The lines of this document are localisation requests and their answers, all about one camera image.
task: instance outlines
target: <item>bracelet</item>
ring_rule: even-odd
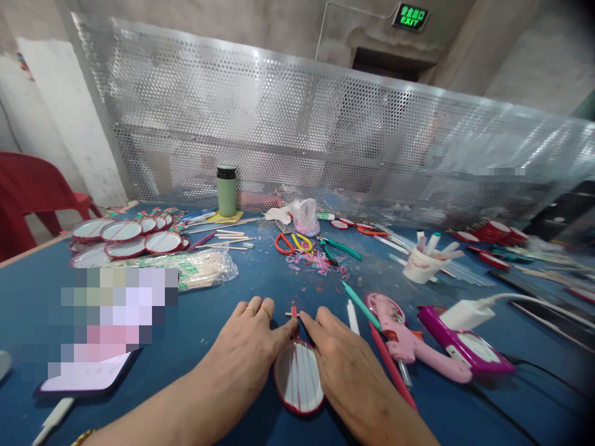
[[[81,446],[96,429],[89,429],[84,434],[81,434],[71,446]]]

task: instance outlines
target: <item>green-handled pliers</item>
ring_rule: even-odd
[[[354,259],[361,260],[361,255],[359,253],[355,252],[351,248],[346,247],[345,245],[337,243],[336,241],[331,240],[330,238],[321,237],[319,235],[316,236],[316,239],[320,242],[320,246],[326,253],[328,261],[330,262],[331,265],[337,266],[338,262],[335,260],[333,255],[328,251],[327,244],[331,245],[333,248],[337,248],[338,250],[341,250],[344,253],[349,254]]]

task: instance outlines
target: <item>green thermos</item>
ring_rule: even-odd
[[[237,212],[236,166],[219,164],[217,166],[217,197],[219,199],[219,215],[234,216]]]

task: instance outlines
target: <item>metal mesh panel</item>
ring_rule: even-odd
[[[595,125],[187,33],[73,14],[141,201],[461,225],[526,220],[593,178]]]

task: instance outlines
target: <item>blue table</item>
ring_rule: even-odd
[[[123,217],[151,208],[148,204],[139,205]],[[404,258],[403,254],[355,229],[337,230],[329,222],[321,222],[321,227],[323,234],[363,255],[362,262],[350,257],[346,260],[350,274],[348,283],[361,297],[370,292],[392,297],[404,309],[408,326],[413,330],[424,331],[416,318],[417,305],[449,307],[459,299],[479,299],[511,291],[501,284],[476,287],[445,275],[441,275],[439,284],[414,284],[404,278],[402,266],[388,257],[389,253],[394,253]],[[105,398],[79,400],[48,439],[47,445],[70,444],[80,433],[124,415],[188,372],[206,354],[240,300],[249,300],[253,295],[272,297],[276,303],[273,321],[278,324],[286,321],[284,313],[291,305],[312,316],[319,306],[325,305],[348,323],[346,294],[340,285],[339,273],[324,277],[307,273],[304,268],[301,271],[289,269],[284,257],[273,246],[277,229],[270,222],[254,222],[239,228],[256,240],[253,250],[230,251],[239,268],[238,277],[221,286],[180,294],[177,327],[172,330],[168,327],[165,341],[143,349],[115,393]],[[413,228],[393,229],[408,238],[415,237]],[[203,235],[192,235],[191,241],[195,242]],[[440,246],[450,241],[447,236]],[[72,286],[69,282],[72,269],[68,266],[71,253],[67,246],[67,240],[60,241],[0,269],[0,349],[7,349],[17,361],[22,355],[23,339],[32,338],[27,333],[27,321],[43,315],[44,305],[48,299],[59,296],[60,287]],[[489,269],[473,255],[460,261],[479,274],[487,274]],[[560,287],[552,282],[523,277],[593,313],[594,307],[559,290]],[[593,355],[505,302],[498,303],[493,309],[497,317],[478,327],[476,332],[494,348],[540,364],[585,392],[589,391],[589,373],[595,366]],[[378,354],[366,319],[359,310],[356,311],[363,338]],[[307,336],[303,327],[301,336]],[[425,334],[424,339],[442,351],[431,335]],[[420,415],[443,445],[530,444],[493,408],[464,387],[443,378],[425,364],[416,363],[409,369]],[[32,397],[36,386],[23,380],[19,366],[0,384],[0,438],[3,444],[30,444],[54,407],[56,401],[36,401]],[[490,388],[482,388],[542,445],[570,444],[572,435],[589,426],[589,407],[584,399],[538,370],[519,366],[515,376],[498,380]],[[328,403],[309,418],[300,418],[285,410],[271,378],[243,420],[221,443],[235,445],[246,439],[250,439],[250,444],[271,445],[355,443]]]

